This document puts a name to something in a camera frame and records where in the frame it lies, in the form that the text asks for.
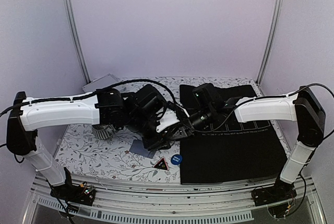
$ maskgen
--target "floral pattern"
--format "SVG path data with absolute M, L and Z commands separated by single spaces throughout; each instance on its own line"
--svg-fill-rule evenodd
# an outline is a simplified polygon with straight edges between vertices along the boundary
M 150 78 L 168 86 L 179 101 L 179 85 L 187 84 L 199 86 L 211 82 L 217 87 L 232 87 L 241 85 L 252 85 L 256 94 L 261 92 L 253 80 L 247 78 L 217 78 L 217 77 L 154 77 Z M 126 84 L 118 89 L 121 92 L 137 91 L 144 83 Z M 163 88 L 157 89 L 171 100 L 170 95 Z M 272 124 L 282 143 L 287 155 L 289 148 L 275 121 Z M 171 157 L 178 154 L 180 145 L 175 142 L 169 150 L 157 151 L 153 159 L 129 152 L 134 139 L 140 137 L 129 130 L 117 132 L 112 139 L 98 140 L 92 132 L 90 125 L 70 125 L 66 131 L 55 159 L 62 166 L 67 167 L 72 173 L 80 175 L 95 176 L 104 179 L 143 181 L 143 182 L 167 182 L 180 184 L 180 168 L 170 163 Z M 159 170 L 153 166 L 165 158 L 169 170 Z

